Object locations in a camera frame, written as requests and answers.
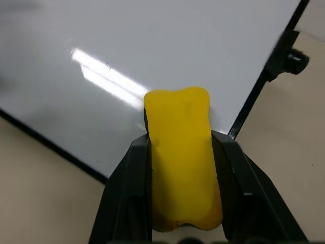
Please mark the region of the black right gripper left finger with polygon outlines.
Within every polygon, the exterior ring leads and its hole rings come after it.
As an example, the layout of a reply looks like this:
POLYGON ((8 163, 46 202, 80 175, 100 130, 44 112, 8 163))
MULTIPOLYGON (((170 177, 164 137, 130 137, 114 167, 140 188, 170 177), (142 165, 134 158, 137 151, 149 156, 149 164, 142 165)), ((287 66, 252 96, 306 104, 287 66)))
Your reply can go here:
POLYGON ((135 139, 108 178, 88 244, 152 241, 152 164, 147 134, 135 139))

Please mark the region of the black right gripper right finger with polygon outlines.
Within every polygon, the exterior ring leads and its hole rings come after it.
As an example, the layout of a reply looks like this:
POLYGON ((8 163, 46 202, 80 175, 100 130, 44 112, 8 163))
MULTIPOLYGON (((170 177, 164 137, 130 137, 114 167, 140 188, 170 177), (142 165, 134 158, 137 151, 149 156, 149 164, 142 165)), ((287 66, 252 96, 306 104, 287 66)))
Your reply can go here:
POLYGON ((234 139, 212 131, 212 147, 230 244, 308 242, 270 178, 234 139))

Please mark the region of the yellow whiteboard eraser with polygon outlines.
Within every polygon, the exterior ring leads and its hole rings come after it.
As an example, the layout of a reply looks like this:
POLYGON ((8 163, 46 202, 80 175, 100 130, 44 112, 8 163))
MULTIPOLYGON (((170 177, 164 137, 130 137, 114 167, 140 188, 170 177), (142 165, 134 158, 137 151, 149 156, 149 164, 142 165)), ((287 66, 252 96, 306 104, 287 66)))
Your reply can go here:
POLYGON ((144 97, 152 163, 153 229, 202 230, 222 222, 222 204, 204 88, 153 90, 144 97))

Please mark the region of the black-framed whiteboard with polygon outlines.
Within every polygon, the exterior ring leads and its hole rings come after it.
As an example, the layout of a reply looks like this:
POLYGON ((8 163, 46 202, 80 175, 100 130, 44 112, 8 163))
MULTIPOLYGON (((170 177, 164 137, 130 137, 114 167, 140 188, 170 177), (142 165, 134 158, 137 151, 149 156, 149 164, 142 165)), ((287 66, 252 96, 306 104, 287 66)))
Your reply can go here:
POLYGON ((0 0, 0 116, 104 182, 154 89, 205 88, 235 138, 309 0, 0 0))

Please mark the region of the black whiteboard clamp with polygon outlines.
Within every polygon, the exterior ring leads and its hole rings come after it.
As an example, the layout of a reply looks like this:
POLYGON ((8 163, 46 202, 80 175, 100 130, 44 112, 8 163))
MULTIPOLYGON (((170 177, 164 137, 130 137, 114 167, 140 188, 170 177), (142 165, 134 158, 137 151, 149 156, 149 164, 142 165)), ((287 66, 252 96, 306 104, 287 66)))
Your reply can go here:
POLYGON ((307 67, 310 58, 293 48, 299 33, 290 29, 282 34, 265 66, 267 82, 273 81, 282 73, 298 75, 307 67))

